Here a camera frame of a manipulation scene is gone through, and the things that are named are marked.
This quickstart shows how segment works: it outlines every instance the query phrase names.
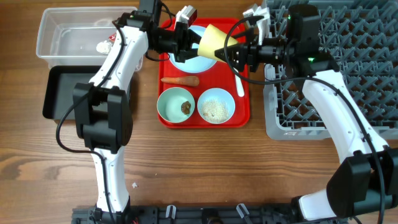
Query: carrot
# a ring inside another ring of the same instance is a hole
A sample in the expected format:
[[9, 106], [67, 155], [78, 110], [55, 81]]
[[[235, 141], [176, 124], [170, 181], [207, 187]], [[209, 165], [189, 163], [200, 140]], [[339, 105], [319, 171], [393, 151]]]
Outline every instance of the carrot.
[[160, 79], [164, 83], [176, 84], [176, 85], [186, 85], [186, 86], [198, 86], [199, 78], [196, 76], [187, 76], [179, 78], [165, 77]]

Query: bowl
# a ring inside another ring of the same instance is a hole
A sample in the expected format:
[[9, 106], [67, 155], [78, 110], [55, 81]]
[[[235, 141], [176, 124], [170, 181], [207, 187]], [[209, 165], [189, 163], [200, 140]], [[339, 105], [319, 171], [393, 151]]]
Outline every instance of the bowl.
[[[201, 26], [191, 26], [190, 29], [200, 35], [201, 37], [205, 34], [206, 28]], [[193, 49], [199, 48], [198, 44], [192, 45]], [[208, 59], [202, 56], [198, 56], [195, 58], [191, 58], [186, 60], [185, 63], [176, 62], [174, 58], [174, 54], [170, 55], [170, 61], [174, 65], [174, 67], [179, 70], [187, 73], [200, 73], [209, 70], [213, 65], [216, 64], [216, 60]]]
[[[228, 117], [226, 120], [222, 122], [215, 122], [215, 121], [209, 121], [206, 119], [206, 116], [202, 113], [202, 107], [205, 102], [208, 101], [216, 101], [219, 103], [225, 103], [226, 109], [228, 110]], [[204, 93], [202, 93], [199, 97], [198, 100], [198, 112], [200, 116], [207, 122], [211, 124], [222, 124], [227, 122], [229, 119], [232, 118], [235, 112], [235, 100], [232, 97], [230, 93], [228, 93], [226, 90], [223, 90], [221, 88], [211, 88], [209, 90], [206, 90]]]
[[[181, 105], [189, 101], [191, 104], [190, 114], [181, 111]], [[186, 121], [195, 110], [195, 100], [192, 94], [180, 87], [173, 87], [165, 90], [157, 100], [157, 112], [170, 123], [181, 123]]]

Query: dish rack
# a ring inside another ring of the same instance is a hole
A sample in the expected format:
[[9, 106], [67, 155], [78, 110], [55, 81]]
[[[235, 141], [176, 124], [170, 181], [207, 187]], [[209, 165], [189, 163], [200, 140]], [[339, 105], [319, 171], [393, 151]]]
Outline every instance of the dish rack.
[[[288, 8], [313, 4], [321, 16], [320, 50], [334, 56], [351, 96], [385, 139], [398, 139], [398, 3], [396, 1], [269, 1], [270, 36], [284, 37]], [[268, 79], [285, 68], [266, 65]], [[292, 82], [264, 87], [267, 134], [278, 140], [330, 138], [315, 108]]]

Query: wood grain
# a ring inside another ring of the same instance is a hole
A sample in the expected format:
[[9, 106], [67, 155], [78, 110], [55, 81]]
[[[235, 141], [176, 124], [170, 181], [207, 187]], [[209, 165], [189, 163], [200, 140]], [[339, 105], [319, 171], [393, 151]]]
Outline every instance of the wood grain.
[[[56, 124], [42, 105], [48, 65], [35, 55], [44, 9], [71, 6], [137, 6], [138, 1], [3, 0], [0, 5], [0, 221], [69, 223], [72, 208], [96, 202], [90, 156], [62, 151]], [[254, 1], [191, 0], [202, 17], [241, 17]], [[186, 1], [166, 1], [173, 12]], [[171, 130], [157, 120], [155, 62], [134, 77], [134, 130], [126, 149], [127, 189], [134, 205], [236, 205], [288, 202], [325, 187], [339, 166], [331, 139], [273, 141], [264, 122], [262, 86], [250, 86], [251, 119], [239, 129]], [[251, 78], [262, 79], [262, 72]], [[62, 140], [84, 149], [75, 127]], [[398, 141], [389, 141], [398, 147]], [[375, 223], [377, 214], [360, 217]], [[398, 210], [385, 223], [397, 223]]]

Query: rice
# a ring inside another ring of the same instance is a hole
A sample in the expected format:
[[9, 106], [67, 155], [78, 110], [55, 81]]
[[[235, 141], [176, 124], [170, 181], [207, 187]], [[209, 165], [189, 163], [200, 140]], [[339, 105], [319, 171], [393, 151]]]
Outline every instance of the rice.
[[229, 117], [226, 103], [216, 99], [203, 102], [201, 113], [204, 119], [211, 123], [222, 123]]

